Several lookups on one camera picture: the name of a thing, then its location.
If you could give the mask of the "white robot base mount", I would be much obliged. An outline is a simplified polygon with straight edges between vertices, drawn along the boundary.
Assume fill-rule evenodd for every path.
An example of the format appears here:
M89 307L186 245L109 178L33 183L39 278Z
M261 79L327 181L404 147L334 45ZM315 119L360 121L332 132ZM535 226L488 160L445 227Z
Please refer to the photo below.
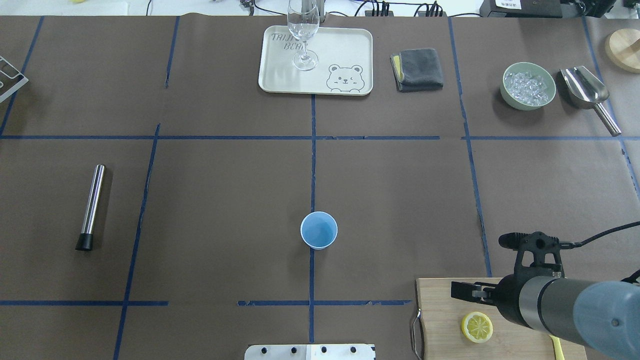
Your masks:
M254 344L247 347L245 360L375 360L373 344Z

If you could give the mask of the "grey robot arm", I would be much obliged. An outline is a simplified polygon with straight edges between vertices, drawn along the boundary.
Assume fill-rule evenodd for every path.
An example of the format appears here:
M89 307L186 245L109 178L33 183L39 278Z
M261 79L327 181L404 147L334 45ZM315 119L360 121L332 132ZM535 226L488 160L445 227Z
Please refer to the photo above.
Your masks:
M589 347L615 360L640 357L640 290L625 281L534 276L497 284L452 281L454 299L494 306L513 324Z

